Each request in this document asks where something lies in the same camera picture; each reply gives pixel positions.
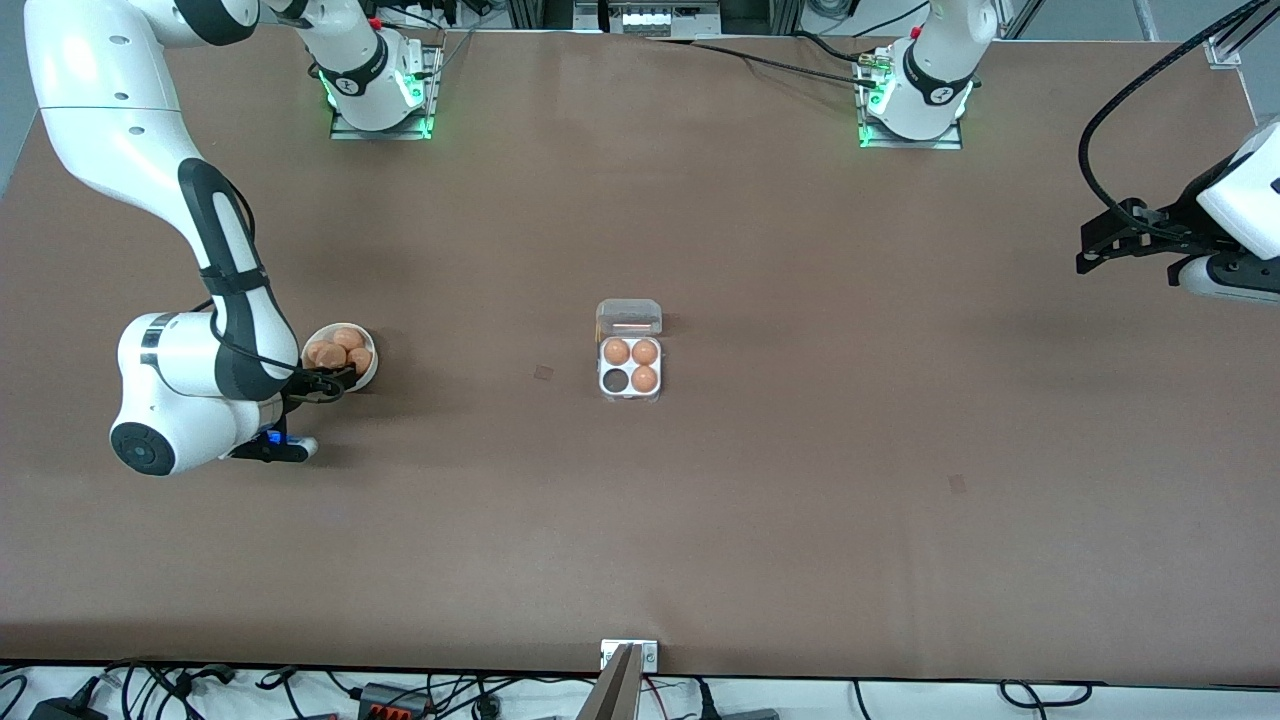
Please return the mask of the clear plastic egg carton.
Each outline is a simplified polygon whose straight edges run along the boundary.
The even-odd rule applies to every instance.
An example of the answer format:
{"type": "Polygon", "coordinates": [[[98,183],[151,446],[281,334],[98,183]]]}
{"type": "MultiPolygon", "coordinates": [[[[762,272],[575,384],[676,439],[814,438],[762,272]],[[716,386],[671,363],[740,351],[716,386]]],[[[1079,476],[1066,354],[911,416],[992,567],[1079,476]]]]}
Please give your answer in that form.
{"type": "Polygon", "coordinates": [[[664,347],[660,341],[663,311],[652,299],[605,299],[595,313],[596,388],[609,401],[655,402],[664,387],[664,347]],[[632,359],[622,366],[612,366],[602,356],[602,346],[609,338],[626,340],[631,347],[644,338],[653,340],[660,348],[659,359],[652,365],[660,380],[655,392],[636,395],[630,377],[637,365],[632,359]]]}

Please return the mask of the black box with orange connectors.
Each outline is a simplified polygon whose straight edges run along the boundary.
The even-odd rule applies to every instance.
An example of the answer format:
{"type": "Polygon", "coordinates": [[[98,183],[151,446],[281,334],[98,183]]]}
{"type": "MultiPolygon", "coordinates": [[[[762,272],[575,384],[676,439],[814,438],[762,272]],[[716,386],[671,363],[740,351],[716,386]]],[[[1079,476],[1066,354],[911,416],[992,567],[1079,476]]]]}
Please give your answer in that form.
{"type": "Polygon", "coordinates": [[[426,720],[434,701],[426,687],[367,683],[360,688],[356,720],[426,720]]]}

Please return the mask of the white power strip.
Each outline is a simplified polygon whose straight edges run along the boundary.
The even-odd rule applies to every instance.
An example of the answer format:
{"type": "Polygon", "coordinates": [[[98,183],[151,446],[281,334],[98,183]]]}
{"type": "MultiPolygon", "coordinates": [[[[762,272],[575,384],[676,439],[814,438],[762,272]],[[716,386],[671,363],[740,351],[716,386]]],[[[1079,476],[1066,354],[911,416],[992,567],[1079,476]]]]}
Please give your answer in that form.
{"type": "Polygon", "coordinates": [[[719,0],[605,0],[609,32],[648,38],[699,38],[722,32],[719,0]]]}

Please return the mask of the white round bowl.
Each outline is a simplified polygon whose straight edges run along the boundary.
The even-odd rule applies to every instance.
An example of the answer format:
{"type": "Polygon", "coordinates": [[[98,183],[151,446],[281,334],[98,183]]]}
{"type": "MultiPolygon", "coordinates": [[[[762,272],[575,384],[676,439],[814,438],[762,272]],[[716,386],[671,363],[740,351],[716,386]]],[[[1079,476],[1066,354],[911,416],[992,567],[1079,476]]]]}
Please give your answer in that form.
{"type": "Polygon", "coordinates": [[[378,372],[378,368],[379,368],[379,363],[380,363],[380,355],[378,352],[378,347],[375,345],[375,340],[374,340],[372,334],[369,331],[366,331],[365,328],[362,328],[361,325],[356,325],[353,323],[344,323],[344,322],[334,323],[334,324],[330,324],[330,325],[325,325],[320,331],[316,331],[315,333],[312,333],[312,336],[303,343],[301,359],[303,356],[303,350],[306,348],[306,346],[308,343],[312,343],[312,342],[320,341],[320,340],[329,340],[329,341],[332,341],[333,332],[337,328],[343,327],[343,325],[346,325],[346,327],[353,327],[355,329],[361,331],[364,333],[364,337],[365,337],[365,347],[369,348],[370,351],[372,351],[374,355],[375,355],[375,359],[372,361],[372,366],[370,368],[369,373],[365,374],[364,377],[357,377],[357,383],[349,389],[349,391],[360,391],[364,387],[366,387],[372,380],[372,378],[376,375],[376,372],[378,372]]]}

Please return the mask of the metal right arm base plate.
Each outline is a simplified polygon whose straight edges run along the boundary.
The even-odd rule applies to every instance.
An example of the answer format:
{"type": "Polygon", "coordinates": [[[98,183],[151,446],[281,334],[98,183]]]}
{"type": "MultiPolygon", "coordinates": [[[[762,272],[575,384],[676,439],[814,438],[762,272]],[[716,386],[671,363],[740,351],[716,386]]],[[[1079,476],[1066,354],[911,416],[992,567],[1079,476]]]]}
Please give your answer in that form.
{"type": "Polygon", "coordinates": [[[326,87],[332,109],[330,137],[430,140],[436,119],[442,65],[442,47],[404,38],[394,53],[394,61],[362,97],[342,99],[326,87]]]}

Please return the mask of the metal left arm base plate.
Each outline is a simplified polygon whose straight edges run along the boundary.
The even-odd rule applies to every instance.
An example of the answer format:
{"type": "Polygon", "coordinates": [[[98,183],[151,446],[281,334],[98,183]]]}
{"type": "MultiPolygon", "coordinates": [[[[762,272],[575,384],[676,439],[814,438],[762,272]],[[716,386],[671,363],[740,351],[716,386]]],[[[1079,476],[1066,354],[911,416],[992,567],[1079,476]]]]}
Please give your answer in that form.
{"type": "Polygon", "coordinates": [[[872,53],[863,53],[852,64],[855,78],[869,85],[860,85],[855,91],[855,105],[858,108],[858,133],[860,146],[864,149],[931,149],[931,150],[960,150],[963,147],[961,118],[965,113],[973,83],[968,82],[963,90],[948,99],[947,102],[931,106],[924,105],[922,118],[909,119],[906,111],[915,106],[900,94],[902,88],[913,91],[909,83],[900,82],[893,70],[893,60],[897,56],[891,46],[877,47],[872,53]],[[929,138],[916,138],[899,133],[895,128],[904,126],[908,129],[919,129],[924,124],[947,119],[946,129],[929,138]]]}

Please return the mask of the black power adapter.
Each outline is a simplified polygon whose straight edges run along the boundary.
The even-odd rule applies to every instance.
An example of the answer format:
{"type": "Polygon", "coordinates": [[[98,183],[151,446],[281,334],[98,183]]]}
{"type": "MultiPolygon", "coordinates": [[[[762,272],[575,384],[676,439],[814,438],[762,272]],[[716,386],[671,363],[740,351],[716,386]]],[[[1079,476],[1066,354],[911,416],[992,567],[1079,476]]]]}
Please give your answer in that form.
{"type": "Polygon", "coordinates": [[[109,720],[109,717],[86,702],[56,697],[40,701],[27,720],[109,720]]]}

